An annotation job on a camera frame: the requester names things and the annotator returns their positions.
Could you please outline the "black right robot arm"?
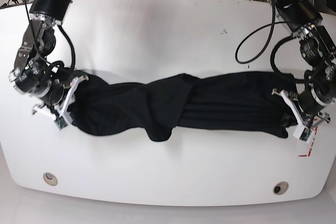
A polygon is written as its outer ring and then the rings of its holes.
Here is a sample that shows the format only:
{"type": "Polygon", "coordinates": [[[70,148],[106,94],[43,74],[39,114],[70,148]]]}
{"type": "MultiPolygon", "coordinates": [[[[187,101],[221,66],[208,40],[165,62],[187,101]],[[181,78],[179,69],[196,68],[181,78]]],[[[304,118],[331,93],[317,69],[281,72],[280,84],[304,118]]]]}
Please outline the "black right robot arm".
{"type": "Polygon", "coordinates": [[[28,27],[18,49],[14,69],[9,74],[12,86],[22,94],[38,98],[41,103],[32,113],[41,113],[63,129],[72,124],[68,107],[75,101],[79,83],[88,80],[86,74],[75,74],[76,54],[62,25],[72,0],[34,0],[26,11],[28,27]],[[56,45],[54,28],[58,27],[70,46],[71,63],[48,62],[47,56],[56,45]]]}

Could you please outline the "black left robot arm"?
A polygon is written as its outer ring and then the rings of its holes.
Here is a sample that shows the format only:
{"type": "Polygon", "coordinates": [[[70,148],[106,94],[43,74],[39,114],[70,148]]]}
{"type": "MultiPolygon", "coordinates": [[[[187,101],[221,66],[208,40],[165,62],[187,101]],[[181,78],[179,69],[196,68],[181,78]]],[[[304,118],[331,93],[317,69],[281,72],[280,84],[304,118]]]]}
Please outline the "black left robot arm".
{"type": "Polygon", "coordinates": [[[285,130],[292,120],[298,126],[303,126],[305,132],[313,127],[313,119],[330,121],[330,117],[322,110],[335,101],[335,44],[327,30],[321,25],[322,17],[309,0],[268,0],[272,7],[270,32],[262,52],[268,47],[276,24],[288,26],[291,34],[280,40],[270,55],[270,65],[273,73],[289,84],[304,84],[304,91],[294,95],[285,91],[289,100],[288,107],[292,110],[283,116],[282,121],[267,121],[266,112],[261,111],[251,115],[246,122],[234,122],[232,130],[262,131],[276,135],[278,130],[285,130]],[[300,53],[303,59],[312,67],[304,73],[303,79],[294,78],[281,72],[275,64],[278,49],[285,43],[300,39],[300,53]]]}

